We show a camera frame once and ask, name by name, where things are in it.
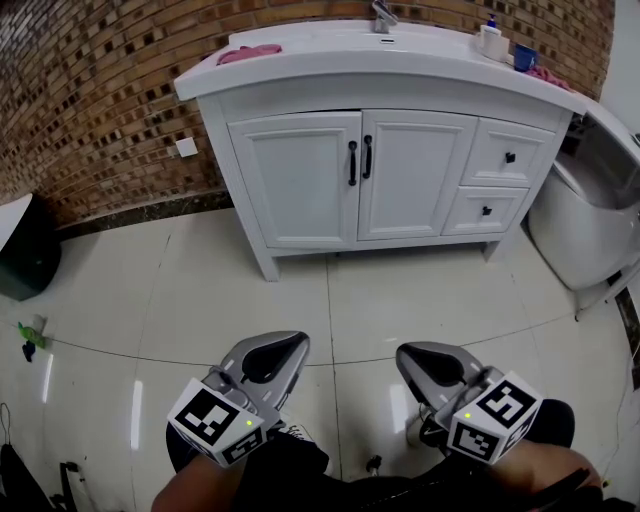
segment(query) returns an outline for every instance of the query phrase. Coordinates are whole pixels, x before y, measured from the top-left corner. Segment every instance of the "bottle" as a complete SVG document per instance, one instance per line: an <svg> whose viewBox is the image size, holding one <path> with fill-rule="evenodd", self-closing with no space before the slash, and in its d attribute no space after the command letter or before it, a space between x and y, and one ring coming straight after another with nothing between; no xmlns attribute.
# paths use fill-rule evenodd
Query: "bottle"
<svg viewBox="0 0 640 512"><path fill-rule="evenodd" d="M491 19L486 25L480 27L479 50L482 55L490 59L504 60L504 45L502 43L502 31L496 27L496 17L491 15Z"/></svg>

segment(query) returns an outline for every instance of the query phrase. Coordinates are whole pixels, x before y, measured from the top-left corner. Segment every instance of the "wall outlet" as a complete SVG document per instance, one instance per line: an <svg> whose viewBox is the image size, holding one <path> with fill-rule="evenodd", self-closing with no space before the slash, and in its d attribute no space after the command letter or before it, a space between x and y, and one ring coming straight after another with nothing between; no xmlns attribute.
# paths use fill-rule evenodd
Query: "wall outlet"
<svg viewBox="0 0 640 512"><path fill-rule="evenodd" d="M198 153L198 148L196 147L196 143L194 142L193 137L177 140L176 146L178 147L178 151L180 152L180 156L182 157L191 156Z"/></svg>

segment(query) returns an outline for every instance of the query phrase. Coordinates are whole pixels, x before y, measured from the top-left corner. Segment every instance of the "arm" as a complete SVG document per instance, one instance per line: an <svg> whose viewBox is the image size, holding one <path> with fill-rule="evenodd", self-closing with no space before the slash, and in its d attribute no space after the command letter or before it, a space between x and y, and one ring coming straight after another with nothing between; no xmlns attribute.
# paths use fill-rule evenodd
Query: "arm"
<svg viewBox="0 0 640 512"><path fill-rule="evenodd" d="M590 473L581 487L601 486L598 472L579 453L562 446L523 439L491 466L489 472L505 489L515 494L532 495L578 469L587 469Z"/></svg>
<svg viewBox="0 0 640 512"><path fill-rule="evenodd" d="M224 469L198 455L160 491L151 512L228 512L243 471L243 462Z"/></svg>

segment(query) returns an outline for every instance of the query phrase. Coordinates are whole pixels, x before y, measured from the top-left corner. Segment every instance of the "white cabinet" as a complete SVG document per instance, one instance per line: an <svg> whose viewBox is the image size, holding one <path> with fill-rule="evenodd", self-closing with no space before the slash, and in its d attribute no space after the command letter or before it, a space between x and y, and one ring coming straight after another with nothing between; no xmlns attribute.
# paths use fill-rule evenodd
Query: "white cabinet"
<svg viewBox="0 0 640 512"><path fill-rule="evenodd" d="M570 120L551 132L465 113L359 108L221 124L217 100L199 104L270 281L274 258L310 253L482 242L499 259Z"/></svg>
<svg viewBox="0 0 640 512"><path fill-rule="evenodd" d="M360 112L312 112L229 124L267 247L354 244L361 117Z"/></svg>
<svg viewBox="0 0 640 512"><path fill-rule="evenodd" d="M439 112L363 111L358 240L439 235L477 122Z"/></svg>
<svg viewBox="0 0 640 512"><path fill-rule="evenodd" d="M531 187L555 133L495 119L481 119L463 185Z"/></svg>

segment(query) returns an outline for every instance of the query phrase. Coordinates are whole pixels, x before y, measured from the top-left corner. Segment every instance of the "pink towel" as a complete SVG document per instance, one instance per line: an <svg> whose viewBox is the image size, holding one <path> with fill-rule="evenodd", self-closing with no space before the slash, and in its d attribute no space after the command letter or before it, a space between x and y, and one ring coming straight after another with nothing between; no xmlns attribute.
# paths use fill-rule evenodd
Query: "pink towel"
<svg viewBox="0 0 640 512"><path fill-rule="evenodd" d="M230 52L220 55L220 57L218 57L218 66L220 64L228 64L229 62L236 62L238 60L260 57L261 55L280 53L281 51L282 46L279 44L261 44L254 48L251 48L251 46L241 46L239 50L231 50Z"/></svg>
<svg viewBox="0 0 640 512"><path fill-rule="evenodd" d="M539 78L540 80L544 80L545 82L549 82L552 85L557 85L558 87L561 87L566 91L571 91L571 87L569 87L569 84L567 82L565 82L561 78L558 78L557 76L554 76L553 73L551 73L551 71L549 71L545 67L536 66L533 69L527 71L525 74L534 76L536 78Z"/></svg>

